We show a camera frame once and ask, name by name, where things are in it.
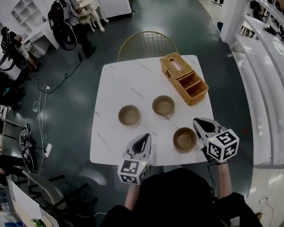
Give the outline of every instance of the wicker storage box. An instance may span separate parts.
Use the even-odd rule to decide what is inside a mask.
[[[178,53],[164,56],[160,61],[162,72],[188,105],[194,105],[205,97],[208,85]]]

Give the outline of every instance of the marble tabletop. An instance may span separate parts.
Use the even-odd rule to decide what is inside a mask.
[[[195,55],[182,58],[203,77]],[[153,100],[168,95],[175,101],[175,112],[169,117],[156,115]],[[118,112],[125,105],[135,105],[141,120],[133,126],[123,126]],[[186,154],[173,147],[173,135],[182,127],[193,129],[193,119],[213,119],[208,93],[194,106],[188,106],[161,71],[160,57],[124,61],[105,65],[102,69],[90,144],[93,163],[118,165],[127,143],[135,137],[151,134],[150,163],[154,166],[180,165],[206,161],[201,142]]]

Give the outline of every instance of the floor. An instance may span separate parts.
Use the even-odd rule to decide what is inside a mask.
[[[104,24],[105,32],[99,29],[89,32],[90,41],[97,51],[83,60],[76,72],[53,94],[48,94],[44,115],[45,145],[53,149],[44,160],[41,174],[46,177],[65,174],[68,187],[84,183],[90,185],[87,196],[98,197],[92,212],[107,212],[117,204],[123,204],[128,185],[117,176],[117,166],[93,164],[89,160],[90,137],[101,70],[105,64],[116,62],[118,50],[130,35],[153,30],[167,35],[177,46],[180,54],[198,57],[215,119],[227,128],[232,128],[240,137],[240,147],[235,158],[230,160],[233,189],[248,196],[253,168],[252,130],[249,107],[236,63],[228,45],[219,37],[219,30],[199,0],[134,0],[133,17],[110,21]],[[50,48],[41,59],[42,67],[33,73],[33,80],[24,85],[26,96],[20,110],[10,112],[8,119],[31,125],[32,136],[41,146],[38,113],[33,104],[39,100],[40,87],[56,87],[65,73],[70,73],[78,64],[76,51],[66,52]],[[6,154],[18,155],[18,143],[9,141]],[[41,150],[38,164],[41,162]],[[207,181],[206,163],[184,165]],[[153,167],[152,174],[162,172],[162,167]],[[93,222],[98,226],[104,216],[97,215]]]
[[[223,22],[227,14],[229,0],[223,7],[211,0],[199,0],[211,16],[213,22]],[[255,213],[262,212],[263,227],[281,227],[284,222],[284,169],[253,169],[252,184],[247,204]]]

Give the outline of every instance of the power cable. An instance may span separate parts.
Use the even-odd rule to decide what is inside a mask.
[[[43,133],[43,124],[44,124],[44,115],[45,115],[45,106],[46,106],[46,97],[47,97],[47,90],[49,89],[49,86],[44,86],[43,89],[41,90],[39,101],[35,101],[33,105],[33,110],[34,111],[39,111],[39,129],[40,129],[40,135],[41,135],[41,142],[42,142],[42,162],[39,168],[39,175],[41,173],[41,167],[43,165],[44,161],[44,155],[46,151],[44,150],[44,140],[46,139],[46,134]],[[45,100],[44,100],[44,106],[43,106],[43,118],[41,119],[41,113],[40,113],[40,102],[41,102],[41,96],[43,91],[45,91]]]
[[[80,60],[79,64],[78,64],[78,65],[76,66],[76,68],[71,72],[70,75],[68,75],[68,73],[65,73],[65,74],[64,74],[64,80],[63,80],[55,89],[53,89],[51,92],[47,92],[48,94],[51,94],[51,93],[53,93],[55,90],[57,90],[68,78],[70,78],[70,77],[72,76],[72,74],[76,71],[76,69],[81,65],[82,56],[81,56],[80,52],[77,50],[77,48],[76,48],[76,51],[78,52],[78,58],[79,58],[79,60]],[[39,91],[42,91],[42,90],[40,89],[40,85],[39,85],[38,80],[39,80],[39,79],[36,79],[37,84],[38,84],[38,89],[39,89]]]
[[[274,218],[274,208],[273,207],[271,207],[269,204],[268,204],[268,197],[266,197],[266,204],[268,205],[268,207],[270,207],[271,208],[271,210],[272,210],[272,214],[271,214],[271,220],[270,220],[270,222],[269,222],[269,227],[271,226],[271,222],[273,221],[273,218]]]

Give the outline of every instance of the wooden bowl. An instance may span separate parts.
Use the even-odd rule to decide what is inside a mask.
[[[173,137],[175,150],[179,153],[188,153],[197,143],[195,132],[190,128],[180,128]]]
[[[134,105],[126,105],[120,109],[118,119],[123,125],[133,125],[140,120],[139,109]]]
[[[174,111],[175,102],[171,97],[162,95],[155,98],[152,102],[152,109],[156,114],[166,116]]]

